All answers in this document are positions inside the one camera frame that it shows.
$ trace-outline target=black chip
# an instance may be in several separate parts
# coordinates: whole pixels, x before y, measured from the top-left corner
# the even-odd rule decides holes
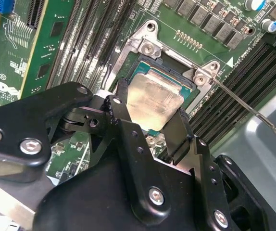
[[[243,26],[245,26],[246,25],[246,22],[242,19],[242,20],[240,20],[240,22],[235,26],[235,29],[237,30],[237,31],[240,31],[242,28],[243,28]]]
[[[170,6],[171,8],[174,8],[177,4],[177,0],[163,0],[163,3]]]
[[[51,37],[59,36],[62,32],[63,24],[64,22],[54,22],[50,32],[50,36]]]
[[[195,5],[196,3],[193,0],[184,0],[177,9],[177,12],[182,16],[187,16]]]
[[[49,68],[50,68],[50,64],[43,64],[42,66],[40,66],[40,68],[38,70],[37,78],[41,78],[44,75],[46,75]]]
[[[229,13],[226,15],[224,21],[225,21],[226,23],[230,23],[230,21],[232,20],[233,17],[235,17],[235,14],[234,14],[233,12],[229,12]]]
[[[224,7],[225,5],[222,4],[221,2],[217,3],[217,5],[214,7],[213,12],[214,14],[219,14],[219,12],[221,11],[221,9]]]
[[[207,6],[210,0],[201,0],[200,3],[204,6]]]

